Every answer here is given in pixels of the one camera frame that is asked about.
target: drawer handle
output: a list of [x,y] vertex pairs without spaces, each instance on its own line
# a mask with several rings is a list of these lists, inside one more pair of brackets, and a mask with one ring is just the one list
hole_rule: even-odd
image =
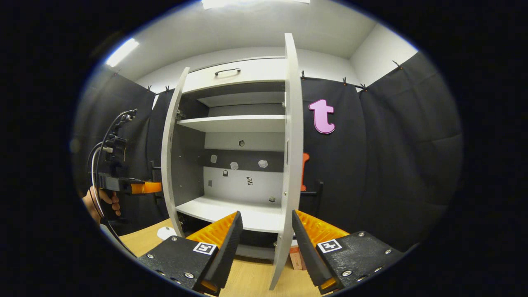
[[236,70],[237,72],[240,72],[240,68],[234,68],[234,69],[226,69],[226,70],[222,70],[222,71],[217,71],[217,72],[215,72],[215,73],[214,73],[214,75],[216,75],[216,76],[217,76],[217,75],[218,75],[218,73],[220,73],[220,72],[224,72],[224,71],[230,71],[230,70]]

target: wooden table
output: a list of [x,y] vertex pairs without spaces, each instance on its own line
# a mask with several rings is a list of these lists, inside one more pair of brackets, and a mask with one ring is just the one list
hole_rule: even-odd
[[[145,229],[120,236],[121,241],[137,256],[142,256],[162,242],[157,236],[160,228],[172,227],[166,219]],[[294,270],[288,258],[275,290],[269,291],[273,264],[271,260],[261,260],[236,256],[225,288],[220,297],[269,296],[269,297],[319,297],[306,270]]]

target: pink letter t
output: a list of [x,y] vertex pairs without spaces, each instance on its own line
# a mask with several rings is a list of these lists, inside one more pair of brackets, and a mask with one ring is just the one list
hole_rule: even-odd
[[334,108],[327,106],[326,100],[315,101],[308,105],[308,109],[314,111],[314,125],[320,133],[330,134],[335,130],[335,125],[328,123],[328,113],[333,114]]

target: ceiling light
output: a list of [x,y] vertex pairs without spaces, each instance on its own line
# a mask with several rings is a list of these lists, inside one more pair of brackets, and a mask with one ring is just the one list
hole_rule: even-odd
[[[208,10],[213,7],[223,7],[229,4],[240,4],[240,3],[247,3],[247,2],[256,2],[257,0],[202,0],[203,8],[205,10]],[[301,2],[309,4],[310,0],[290,0],[294,2]]]
[[139,42],[137,42],[134,38],[131,38],[127,40],[127,42],[123,43],[122,46],[119,47],[109,58],[106,60],[106,64],[110,65],[110,67],[115,67],[121,60],[126,57],[130,52],[132,52],[133,49],[135,49],[139,45]]

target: drawer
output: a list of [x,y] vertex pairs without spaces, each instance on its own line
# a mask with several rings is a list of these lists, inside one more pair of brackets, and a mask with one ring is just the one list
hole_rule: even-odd
[[[215,72],[236,68],[239,68],[240,72],[229,70],[215,75]],[[285,77],[286,59],[284,58],[232,62],[189,73],[183,86],[183,93],[238,83],[284,81]]]

